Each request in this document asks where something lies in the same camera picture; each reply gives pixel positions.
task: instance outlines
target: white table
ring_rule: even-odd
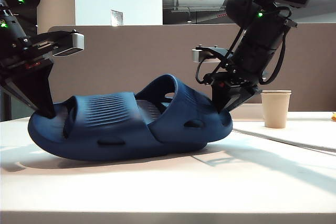
[[[117,163],[46,153],[0,123],[1,223],[336,223],[336,156],[233,132]]]

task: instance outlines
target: gray partition wall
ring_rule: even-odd
[[[55,59],[50,86],[55,102],[71,95],[138,92],[163,73],[172,73],[211,96],[195,81],[191,49],[199,44],[228,48],[238,26],[66,26],[85,35],[85,50]],[[287,51],[278,78],[263,89],[292,90],[290,111],[336,110],[336,24],[299,24],[287,36]],[[277,55],[267,71],[272,72]],[[213,63],[202,66],[201,76]],[[259,95],[249,102],[260,102]]]

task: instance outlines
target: paper cup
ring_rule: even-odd
[[[291,90],[264,90],[261,93],[265,127],[286,127],[290,94]]]

